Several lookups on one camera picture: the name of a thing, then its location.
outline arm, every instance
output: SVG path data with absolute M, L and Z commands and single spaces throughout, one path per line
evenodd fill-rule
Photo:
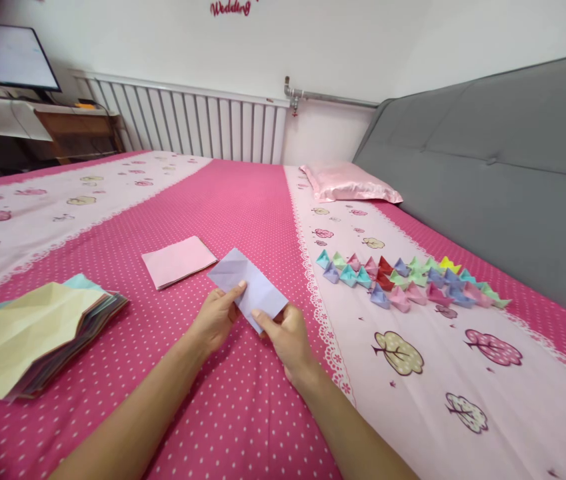
M 286 306 L 280 323 L 254 310 L 285 366 L 288 380 L 301 394 L 345 480 L 416 479 L 409 468 L 356 411 L 314 358 L 303 314 Z
M 194 378 L 226 340 L 238 316 L 233 301 L 245 286 L 212 291 L 186 334 L 50 479 L 140 479 Z

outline pink paper boat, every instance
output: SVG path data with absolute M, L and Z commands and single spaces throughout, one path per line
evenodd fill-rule
M 486 294 L 481 292 L 472 282 L 467 282 L 465 284 L 463 294 L 466 297 L 476 300 L 476 304 L 482 308 L 490 308 L 494 304 L 494 299 L 486 296 Z
M 394 290 L 392 290 L 391 293 L 389 294 L 389 301 L 394 307 L 398 308 L 398 310 L 400 310 L 403 313 L 407 313 L 411 308 L 411 305 L 409 304 L 409 300 L 407 300 L 407 296 L 405 295 L 405 292 L 398 285 L 396 285 L 394 287 Z
M 436 285 L 434 285 L 433 283 L 430 283 L 427 286 L 425 294 L 430 301 L 438 303 L 439 305 L 442 305 L 444 307 L 448 307 L 452 304 L 452 302 L 454 302 L 454 299 L 446 297 L 440 290 L 440 288 L 436 287 Z
M 405 296 L 408 300 L 412 300 L 412 302 L 418 303 L 419 305 L 427 304 L 427 297 L 423 295 L 414 282 L 411 282 L 405 289 Z
M 374 258 L 370 257 L 365 264 L 365 271 L 369 275 L 372 281 L 376 281 L 376 276 L 378 275 L 378 265 L 374 262 Z
M 355 253 L 349 258 L 349 260 L 347 260 L 347 264 L 350 265 L 354 269 L 354 271 L 361 269 L 361 262 L 360 260 L 358 260 L 358 257 Z

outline white wall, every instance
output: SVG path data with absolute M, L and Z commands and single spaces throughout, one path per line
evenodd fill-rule
M 566 0 L 0 0 L 67 67 L 251 95 L 296 88 L 372 101 L 566 56 Z M 351 160 L 371 111 L 302 103 L 283 159 Z

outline hand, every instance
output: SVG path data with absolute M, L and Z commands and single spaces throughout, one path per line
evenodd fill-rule
M 296 386 L 298 380 L 314 368 L 320 368 L 309 346 L 303 312 L 297 307 L 288 303 L 279 323 L 260 310 L 254 310 L 251 314 L 274 344 L 274 350 L 282 360 L 285 375 L 292 385 Z
M 227 293 L 220 289 L 214 289 L 209 292 L 203 302 L 196 320 L 191 324 L 187 333 L 193 335 L 198 342 L 202 343 L 207 354 L 218 350 L 227 340 L 236 318 L 240 315 L 234 300 L 243 294 L 246 287 L 247 282 L 241 280 L 236 287 Z

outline metal pipe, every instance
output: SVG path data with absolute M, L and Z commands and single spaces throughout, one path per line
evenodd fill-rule
M 292 98 L 292 106 L 297 107 L 299 99 L 320 100 L 332 103 L 342 103 L 344 105 L 353 105 L 355 107 L 376 108 L 378 103 L 369 102 L 366 100 L 356 100 L 345 97 L 337 97 L 336 95 L 326 95 L 324 93 L 308 92 L 300 89 L 289 88 L 289 77 L 285 77 L 285 95 Z

